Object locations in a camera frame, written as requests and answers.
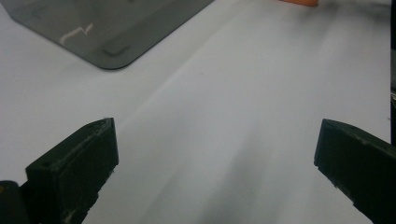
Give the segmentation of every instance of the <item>transparent acrylic sheet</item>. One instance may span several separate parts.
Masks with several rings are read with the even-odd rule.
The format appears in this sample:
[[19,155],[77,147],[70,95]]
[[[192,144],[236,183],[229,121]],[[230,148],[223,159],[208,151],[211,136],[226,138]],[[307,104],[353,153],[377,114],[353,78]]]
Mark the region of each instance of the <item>transparent acrylic sheet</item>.
[[16,22],[104,69],[122,68],[214,0],[0,0]]

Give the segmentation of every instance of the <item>white table surface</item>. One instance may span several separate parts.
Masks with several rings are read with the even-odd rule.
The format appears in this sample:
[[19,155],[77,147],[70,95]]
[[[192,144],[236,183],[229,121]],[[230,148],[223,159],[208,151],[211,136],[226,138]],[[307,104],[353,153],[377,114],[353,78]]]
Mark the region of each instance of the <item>white table surface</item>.
[[107,72],[0,7],[0,179],[113,117],[90,223],[371,223],[314,166],[322,119],[389,140],[390,1],[216,0]]

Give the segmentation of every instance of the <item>white surface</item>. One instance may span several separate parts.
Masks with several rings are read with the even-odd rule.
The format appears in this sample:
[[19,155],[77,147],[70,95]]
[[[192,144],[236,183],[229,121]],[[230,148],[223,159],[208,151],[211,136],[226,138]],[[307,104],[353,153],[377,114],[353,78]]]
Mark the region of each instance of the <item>white surface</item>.
[[371,223],[313,164],[322,119],[389,140],[390,1],[217,0],[106,72],[0,7],[0,179],[114,117],[84,223]]

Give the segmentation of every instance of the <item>orange object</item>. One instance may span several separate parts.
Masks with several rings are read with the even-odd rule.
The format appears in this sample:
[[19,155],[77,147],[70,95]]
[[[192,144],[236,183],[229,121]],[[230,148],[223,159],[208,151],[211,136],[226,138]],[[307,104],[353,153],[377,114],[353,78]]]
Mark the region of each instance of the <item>orange object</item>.
[[318,0],[282,0],[282,1],[298,4],[306,7],[316,7],[318,5]]

